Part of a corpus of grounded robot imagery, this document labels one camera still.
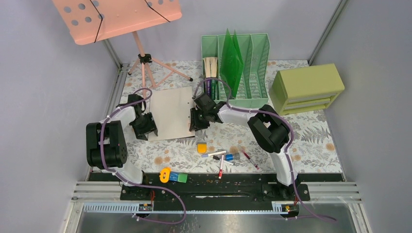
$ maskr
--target pink music stand desk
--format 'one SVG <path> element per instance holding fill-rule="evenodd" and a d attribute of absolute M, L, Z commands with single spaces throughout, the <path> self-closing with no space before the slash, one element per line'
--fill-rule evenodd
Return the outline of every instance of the pink music stand desk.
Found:
<path fill-rule="evenodd" d="M 138 30 L 179 19 L 182 16 L 179 0 L 147 0 L 147 3 L 145 0 L 53 0 L 53 2 L 69 28 L 74 42 L 78 45 L 132 33 L 140 55 L 130 69 L 129 75 L 138 64 L 141 64 L 143 87 L 146 87 L 145 70 L 152 83 L 151 88 L 158 87 L 173 73 L 193 81 L 189 76 L 151 57 L 150 54 L 145 54 L 137 34 Z M 152 61 L 171 71 L 158 83 L 153 79 L 150 70 L 149 63 Z"/>

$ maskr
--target floral tablecloth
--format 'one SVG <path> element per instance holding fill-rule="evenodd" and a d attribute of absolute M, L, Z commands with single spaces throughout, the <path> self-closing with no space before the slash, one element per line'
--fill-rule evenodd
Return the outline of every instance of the floral tablecloth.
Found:
<path fill-rule="evenodd" d="M 201 61 L 172 61 L 167 65 L 187 74 L 194 81 L 189 82 L 173 74 L 156 90 L 186 86 L 192 86 L 194 90 L 197 83 L 202 80 Z M 272 85 L 277 71 L 305 66 L 308 66 L 305 60 L 269 61 L 266 88 Z M 169 70 L 154 63 L 151 63 L 151 68 L 157 82 L 169 73 Z M 127 102 L 127 95 L 140 87 L 141 70 L 137 68 L 131 76 L 127 76 L 120 102 Z M 288 115 L 285 119 L 292 125 L 296 135 L 290 155 L 298 172 L 342 172 L 323 110 Z M 275 172 L 268 153 L 260 148 L 248 128 L 239 125 L 211 123 L 208 129 L 196 132 L 195 137 L 154 142 L 137 140 L 132 128 L 127 127 L 125 140 L 128 159 L 145 172 L 160 172 L 168 166 L 176 172 L 217 173 L 220 162 L 212 158 L 201 158 L 197 152 L 197 142 L 206 142 L 208 151 L 224 149 L 232 153 L 238 151 L 237 145 L 241 145 L 260 167 L 260 170 L 256 170 L 244 156 L 241 156 L 240 160 L 234 161 L 234 166 L 224 164 L 225 172 Z"/>

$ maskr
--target marker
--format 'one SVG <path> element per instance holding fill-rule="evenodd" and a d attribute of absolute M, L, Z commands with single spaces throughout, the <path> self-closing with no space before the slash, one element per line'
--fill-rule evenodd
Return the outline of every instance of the marker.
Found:
<path fill-rule="evenodd" d="M 246 158 L 256 167 L 257 170 L 259 170 L 259 167 L 257 166 L 257 164 L 255 164 L 255 162 L 253 162 L 253 160 L 249 157 L 248 154 L 246 154 L 246 152 L 244 150 L 241 150 L 243 152 L 243 154 L 246 156 Z"/>
<path fill-rule="evenodd" d="M 212 158 L 213 158 L 213 159 L 216 159 L 216 160 L 220 160 L 220 158 L 219 158 L 218 156 L 216 156 L 216 155 L 214 155 Z M 224 162 L 224 163 L 227 163 L 227 164 L 230 164 L 230 165 L 235 165 L 234 163 L 229 162 L 229 161 L 227 161 L 227 160 L 224 160 L 223 162 Z"/>
<path fill-rule="evenodd" d="M 206 158 L 212 155 L 219 155 L 219 154 L 226 154 L 225 150 L 222 151 L 218 151 L 218 152 L 213 152 L 213 153 L 209 153 L 209 154 L 202 154 L 202 158 Z"/>
<path fill-rule="evenodd" d="M 221 158 L 220 158 L 220 171 L 219 171 L 219 179 L 222 178 L 222 174 L 223 174 L 223 161 L 224 161 L 224 154 L 222 154 Z"/>

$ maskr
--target gray wall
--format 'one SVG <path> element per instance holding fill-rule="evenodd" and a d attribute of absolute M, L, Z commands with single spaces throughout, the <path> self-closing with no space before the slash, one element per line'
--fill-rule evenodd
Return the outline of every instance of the gray wall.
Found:
<path fill-rule="evenodd" d="M 102 43 L 74 44 L 52 1 L 1 6 L 0 232 L 56 233 L 116 67 Z"/>
<path fill-rule="evenodd" d="M 352 0 L 316 64 L 346 90 L 326 116 L 373 232 L 411 232 L 412 1 Z"/>
<path fill-rule="evenodd" d="M 151 0 L 156 9 L 157 0 Z M 200 36 L 268 33 L 270 59 L 308 59 L 339 0 L 180 0 L 182 18 L 139 32 L 145 51 L 160 60 L 200 60 Z M 129 34 L 111 39 L 123 62 L 138 50 Z"/>

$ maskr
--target paper sheet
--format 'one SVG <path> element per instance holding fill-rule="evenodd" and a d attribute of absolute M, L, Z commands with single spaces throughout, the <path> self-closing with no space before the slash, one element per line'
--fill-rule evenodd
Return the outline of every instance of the paper sheet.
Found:
<path fill-rule="evenodd" d="M 156 122 L 158 136 L 152 132 L 148 141 L 193 137 L 194 131 L 189 131 L 192 107 L 191 87 L 153 91 L 150 112 Z"/>

